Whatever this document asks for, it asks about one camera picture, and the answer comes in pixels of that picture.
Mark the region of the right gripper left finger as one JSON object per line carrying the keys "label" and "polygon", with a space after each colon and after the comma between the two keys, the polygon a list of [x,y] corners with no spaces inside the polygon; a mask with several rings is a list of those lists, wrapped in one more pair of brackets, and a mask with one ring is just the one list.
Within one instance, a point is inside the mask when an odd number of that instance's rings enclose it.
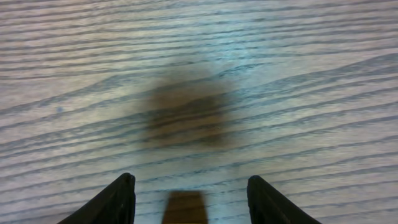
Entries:
{"label": "right gripper left finger", "polygon": [[123,173],[60,224],[133,224],[135,182],[132,174]]}

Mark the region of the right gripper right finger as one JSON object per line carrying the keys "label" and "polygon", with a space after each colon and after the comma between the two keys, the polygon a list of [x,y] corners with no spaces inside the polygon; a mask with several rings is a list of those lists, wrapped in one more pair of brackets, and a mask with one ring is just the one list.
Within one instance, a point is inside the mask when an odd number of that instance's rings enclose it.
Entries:
{"label": "right gripper right finger", "polygon": [[320,224],[258,175],[248,179],[252,224]]}

